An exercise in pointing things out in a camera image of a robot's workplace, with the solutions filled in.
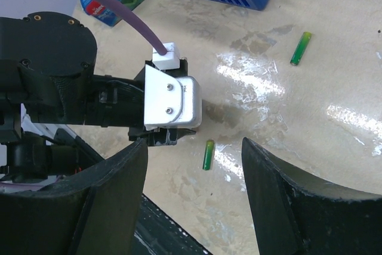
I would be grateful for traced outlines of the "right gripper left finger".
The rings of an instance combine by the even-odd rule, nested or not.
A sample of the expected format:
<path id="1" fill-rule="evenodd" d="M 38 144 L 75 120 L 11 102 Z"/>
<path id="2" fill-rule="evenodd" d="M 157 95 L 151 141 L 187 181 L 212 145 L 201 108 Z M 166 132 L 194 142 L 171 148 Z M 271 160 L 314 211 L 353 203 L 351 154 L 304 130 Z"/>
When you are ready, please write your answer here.
<path id="1" fill-rule="evenodd" d="M 38 191 L 1 194 L 2 254 L 130 254 L 146 178 L 138 140 Z"/>

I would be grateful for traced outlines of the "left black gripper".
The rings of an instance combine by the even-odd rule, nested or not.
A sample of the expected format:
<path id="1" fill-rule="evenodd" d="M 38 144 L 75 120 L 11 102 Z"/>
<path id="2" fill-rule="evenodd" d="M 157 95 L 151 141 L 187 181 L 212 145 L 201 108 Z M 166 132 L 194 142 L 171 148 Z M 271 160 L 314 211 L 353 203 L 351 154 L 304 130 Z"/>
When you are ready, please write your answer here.
<path id="1" fill-rule="evenodd" d="M 187 76 L 188 61 L 187 58 L 180 59 L 180 67 L 178 69 L 165 70 L 170 76 Z M 152 146 L 174 146 L 178 139 L 185 136 L 193 136 L 196 130 L 192 128 L 157 128 L 147 131 L 145 127 L 129 128 L 129 141 L 134 142 L 138 139 L 144 139 L 149 147 Z"/>

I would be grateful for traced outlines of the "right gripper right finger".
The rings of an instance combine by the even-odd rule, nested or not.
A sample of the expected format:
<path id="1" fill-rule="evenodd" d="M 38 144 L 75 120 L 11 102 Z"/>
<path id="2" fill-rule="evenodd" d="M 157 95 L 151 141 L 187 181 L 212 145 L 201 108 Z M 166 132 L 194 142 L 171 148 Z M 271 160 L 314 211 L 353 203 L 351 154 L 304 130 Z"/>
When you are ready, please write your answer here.
<path id="1" fill-rule="evenodd" d="M 246 137 L 242 167 L 260 254 L 381 254 L 381 195 L 310 174 Z"/>

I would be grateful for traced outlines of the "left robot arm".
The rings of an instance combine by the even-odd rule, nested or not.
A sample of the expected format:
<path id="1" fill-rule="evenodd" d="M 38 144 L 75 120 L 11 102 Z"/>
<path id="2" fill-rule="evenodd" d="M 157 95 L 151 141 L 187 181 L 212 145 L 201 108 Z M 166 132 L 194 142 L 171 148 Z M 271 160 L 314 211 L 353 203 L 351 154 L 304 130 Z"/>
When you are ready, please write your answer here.
<path id="1" fill-rule="evenodd" d="M 170 146 L 195 134 L 179 125 L 144 126 L 144 72 L 134 79 L 96 75 L 97 43 L 71 16 L 37 12 L 1 18 L 1 143 L 7 162 L 1 180 L 39 183 L 71 176 L 102 161 L 78 136 L 24 131 L 21 110 L 40 124 L 127 127 L 131 141 Z"/>

